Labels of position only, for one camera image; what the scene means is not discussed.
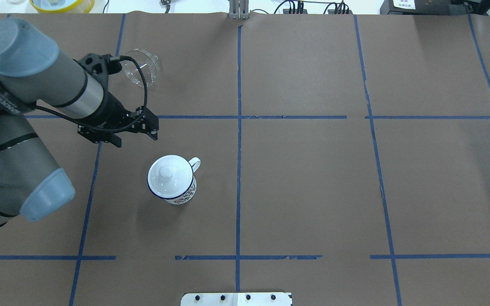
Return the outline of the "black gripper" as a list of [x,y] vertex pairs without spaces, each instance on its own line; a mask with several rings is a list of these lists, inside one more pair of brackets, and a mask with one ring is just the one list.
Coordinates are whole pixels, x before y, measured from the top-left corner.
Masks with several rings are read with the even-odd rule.
[[121,132],[143,133],[154,141],[158,140],[158,117],[146,106],[138,107],[134,112],[126,111],[111,116],[97,129],[78,125],[77,133],[92,143],[110,143],[121,148]]

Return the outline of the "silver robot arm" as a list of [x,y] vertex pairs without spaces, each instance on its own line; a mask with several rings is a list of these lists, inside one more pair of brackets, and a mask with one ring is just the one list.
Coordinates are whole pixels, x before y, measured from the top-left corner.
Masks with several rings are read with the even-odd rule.
[[68,120],[93,143],[121,147],[120,132],[158,138],[148,98],[134,112],[109,92],[108,78],[131,56],[87,54],[72,59],[28,21],[0,20],[0,228],[22,215],[39,221],[72,201],[75,189],[25,114]]

